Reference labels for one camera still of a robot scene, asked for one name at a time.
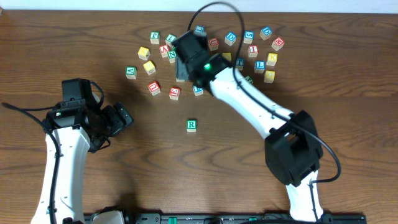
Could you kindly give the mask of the green R letter block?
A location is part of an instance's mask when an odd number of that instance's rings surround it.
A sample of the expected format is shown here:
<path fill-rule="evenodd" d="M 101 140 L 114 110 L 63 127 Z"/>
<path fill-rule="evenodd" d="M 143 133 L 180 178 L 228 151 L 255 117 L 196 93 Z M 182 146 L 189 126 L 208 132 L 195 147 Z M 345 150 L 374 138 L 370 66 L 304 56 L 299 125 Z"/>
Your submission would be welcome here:
<path fill-rule="evenodd" d="M 194 133 L 197 131 L 197 120 L 189 119 L 187 120 L 187 132 Z"/>

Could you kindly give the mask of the green T letter block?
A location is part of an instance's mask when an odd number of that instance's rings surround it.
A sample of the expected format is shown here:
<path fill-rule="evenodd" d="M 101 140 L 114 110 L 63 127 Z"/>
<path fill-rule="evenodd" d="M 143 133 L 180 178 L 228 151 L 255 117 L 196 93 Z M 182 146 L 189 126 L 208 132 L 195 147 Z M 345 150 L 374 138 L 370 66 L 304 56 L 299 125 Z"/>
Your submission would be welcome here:
<path fill-rule="evenodd" d="M 244 68 L 244 59 L 243 58 L 237 58 L 236 59 L 236 68 L 241 71 Z"/>

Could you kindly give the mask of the green P letter block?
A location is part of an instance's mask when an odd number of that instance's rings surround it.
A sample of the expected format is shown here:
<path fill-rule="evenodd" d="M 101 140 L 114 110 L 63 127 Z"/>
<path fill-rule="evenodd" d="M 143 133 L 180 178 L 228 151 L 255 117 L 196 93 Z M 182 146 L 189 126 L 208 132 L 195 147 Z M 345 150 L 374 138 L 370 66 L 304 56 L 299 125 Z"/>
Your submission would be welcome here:
<path fill-rule="evenodd" d="M 151 44 L 159 45 L 160 44 L 160 32 L 152 31 L 150 33 L 150 42 L 151 42 Z"/>

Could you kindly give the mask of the red U letter block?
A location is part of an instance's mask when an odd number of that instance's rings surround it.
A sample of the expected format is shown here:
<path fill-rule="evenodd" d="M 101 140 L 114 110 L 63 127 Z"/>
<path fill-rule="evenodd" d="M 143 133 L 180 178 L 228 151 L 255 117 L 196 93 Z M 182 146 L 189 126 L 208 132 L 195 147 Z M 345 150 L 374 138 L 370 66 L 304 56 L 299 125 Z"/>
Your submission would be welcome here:
<path fill-rule="evenodd" d="M 152 96 L 155 96 L 161 92 L 160 85 L 157 81 L 148 84 L 148 89 Z"/>

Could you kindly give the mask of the blue S letter block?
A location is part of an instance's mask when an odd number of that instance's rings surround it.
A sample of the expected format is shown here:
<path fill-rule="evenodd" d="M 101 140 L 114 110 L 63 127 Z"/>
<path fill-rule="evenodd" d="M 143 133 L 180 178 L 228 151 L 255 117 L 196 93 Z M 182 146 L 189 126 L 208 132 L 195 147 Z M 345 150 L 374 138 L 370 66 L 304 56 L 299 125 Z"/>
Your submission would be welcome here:
<path fill-rule="evenodd" d="M 254 32 L 251 30 L 246 30 L 244 33 L 243 43 L 244 44 L 252 44 L 253 40 L 254 40 Z"/>

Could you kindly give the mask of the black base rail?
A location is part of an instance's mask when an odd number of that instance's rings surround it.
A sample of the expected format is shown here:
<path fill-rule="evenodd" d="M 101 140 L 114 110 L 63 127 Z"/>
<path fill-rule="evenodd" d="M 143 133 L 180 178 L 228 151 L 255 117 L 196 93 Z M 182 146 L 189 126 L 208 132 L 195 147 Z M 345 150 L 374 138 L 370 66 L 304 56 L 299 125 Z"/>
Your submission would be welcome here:
<path fill-rule="evenodd" d="M 94 224 L 294 224 L 297 220 L 284 213 L 259 215 L 178 215 L 141 213 L 136 216 L 122 211 L 96 213 L 85 216 L 86 223 Z"/>

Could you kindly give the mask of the blue L letter block right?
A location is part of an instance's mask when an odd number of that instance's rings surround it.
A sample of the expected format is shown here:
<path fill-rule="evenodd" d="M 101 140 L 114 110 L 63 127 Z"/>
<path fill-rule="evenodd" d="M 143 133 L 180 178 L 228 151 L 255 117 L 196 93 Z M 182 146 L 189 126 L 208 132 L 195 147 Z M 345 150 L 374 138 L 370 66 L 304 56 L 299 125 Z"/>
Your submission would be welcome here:
<path fill-rule="evenodd" d="M 266 69 L 266 63 L 263 60 L 257 60 L 254 65 L 254 73 L 263 73 Z"/>

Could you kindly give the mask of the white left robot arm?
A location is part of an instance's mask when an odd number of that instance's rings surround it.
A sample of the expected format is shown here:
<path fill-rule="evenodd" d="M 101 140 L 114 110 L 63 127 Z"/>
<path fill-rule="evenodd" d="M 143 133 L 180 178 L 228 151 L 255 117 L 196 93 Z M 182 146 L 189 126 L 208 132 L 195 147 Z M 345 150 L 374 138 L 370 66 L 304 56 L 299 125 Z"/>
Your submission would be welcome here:
<path fill-rule="evenodd" d="M 120 103 L 100 106 L 93 97 L 71 99 L 47 113 L 45 175 L 32 223 L 85 222 L 82 195 L 86 157 L 108 147 L 109 139 L 133 122 Z"/>

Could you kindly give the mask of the blue question mark block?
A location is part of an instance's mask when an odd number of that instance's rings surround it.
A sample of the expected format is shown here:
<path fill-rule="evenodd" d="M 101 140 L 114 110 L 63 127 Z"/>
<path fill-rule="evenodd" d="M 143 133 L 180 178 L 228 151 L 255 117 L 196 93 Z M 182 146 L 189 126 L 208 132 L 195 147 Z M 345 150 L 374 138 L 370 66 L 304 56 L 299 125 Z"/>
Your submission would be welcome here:
<path fill-rule="evenodd" d="M 200 95 L 204 94 L 204 89 L 193 85 L 193 92 L 194 92 L 195 96 L 200 96 Z"/>

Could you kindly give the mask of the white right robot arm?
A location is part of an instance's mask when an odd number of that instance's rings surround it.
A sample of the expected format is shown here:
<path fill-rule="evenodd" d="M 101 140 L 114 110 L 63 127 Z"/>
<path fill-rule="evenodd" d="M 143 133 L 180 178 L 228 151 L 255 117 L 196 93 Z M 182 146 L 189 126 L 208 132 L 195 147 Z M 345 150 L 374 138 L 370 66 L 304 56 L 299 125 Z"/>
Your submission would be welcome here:
<path fill-rule="evenodd" d="M 297 221 L 319 221 L 323 209 L 316 181 L 323 151 L 312 117 L 273 102 L 230 61 L 220 54 L 210 55 L 206 41 L 205 34 L 188 31 L 172 42 L 189 80 L 230 105 L 264 139 L 266 165 L 286 186 L 290 216 Z"/>

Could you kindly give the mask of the blue D letter block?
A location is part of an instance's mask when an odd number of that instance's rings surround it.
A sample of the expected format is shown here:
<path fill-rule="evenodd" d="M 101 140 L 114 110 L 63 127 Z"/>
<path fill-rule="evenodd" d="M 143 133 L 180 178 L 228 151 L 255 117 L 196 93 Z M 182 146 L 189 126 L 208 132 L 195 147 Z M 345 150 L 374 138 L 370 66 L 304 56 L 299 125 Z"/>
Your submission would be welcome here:
<path fill-rule="evenodd" d="M 233 44 L 236 42 L 237 35 L 234 32 L 228 32 L 225 36 L 224 42 L 228 46 L 233 46 Z"/>

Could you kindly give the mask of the red M letter block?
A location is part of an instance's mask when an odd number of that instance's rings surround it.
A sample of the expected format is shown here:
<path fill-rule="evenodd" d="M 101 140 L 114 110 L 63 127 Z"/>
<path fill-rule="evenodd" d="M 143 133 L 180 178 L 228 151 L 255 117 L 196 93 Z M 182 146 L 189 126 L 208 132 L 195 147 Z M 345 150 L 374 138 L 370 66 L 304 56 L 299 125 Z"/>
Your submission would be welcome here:
<path fill-rule="evenodd" d="M 277 37 L 276 39 L 273 40 L 271 47 L 275 51 L 279 51 L 285 44 L 285 40 L 282 39 L 281 37 Z"/>

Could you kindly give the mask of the green V letter block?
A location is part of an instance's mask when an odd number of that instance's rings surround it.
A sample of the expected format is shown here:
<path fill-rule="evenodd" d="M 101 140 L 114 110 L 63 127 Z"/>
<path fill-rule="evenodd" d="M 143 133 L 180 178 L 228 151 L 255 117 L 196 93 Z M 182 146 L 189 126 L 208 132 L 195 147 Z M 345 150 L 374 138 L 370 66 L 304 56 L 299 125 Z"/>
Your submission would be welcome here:
<path fill-rule="evenodd" d="M 127 66 L 125 70 L 125 76 L 127 79 L 135 80 L 137 78 L 137 70 L 136 67 Z"/>

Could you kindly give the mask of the green N letter block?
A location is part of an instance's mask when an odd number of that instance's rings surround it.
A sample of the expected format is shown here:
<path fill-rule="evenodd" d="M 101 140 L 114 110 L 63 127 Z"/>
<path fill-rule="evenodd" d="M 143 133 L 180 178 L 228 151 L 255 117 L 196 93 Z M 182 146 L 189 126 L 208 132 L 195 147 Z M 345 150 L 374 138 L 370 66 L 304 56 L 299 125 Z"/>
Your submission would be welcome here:
<path fill-rule="evenodd" d="M 170 63 L 175 63 L 176 62 L 176 58 L 177 58 L 177 54 L 174 50 L 171 50 L 169 52 L 167 52 L 167 56 L 169 59 Z"/>

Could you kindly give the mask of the blue l letter block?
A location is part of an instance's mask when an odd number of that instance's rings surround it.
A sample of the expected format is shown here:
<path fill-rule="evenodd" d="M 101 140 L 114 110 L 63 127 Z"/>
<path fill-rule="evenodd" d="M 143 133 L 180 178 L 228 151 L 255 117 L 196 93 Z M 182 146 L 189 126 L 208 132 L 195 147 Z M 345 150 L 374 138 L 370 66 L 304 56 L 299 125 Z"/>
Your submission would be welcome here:
<path fill-rule="evenodd" d="M 254 73 L 263 73 L 266 69 L 266 63 L 263 60 L 257 60 L 254 65 Z"/>
<path fill-rule="evenodd" d="M 203 27 L 203 26 L 196 26 L 195 27 L 195 32 L 196 33 L 204 33 L 204 31 L 205 31 L 205 28 Z"/>

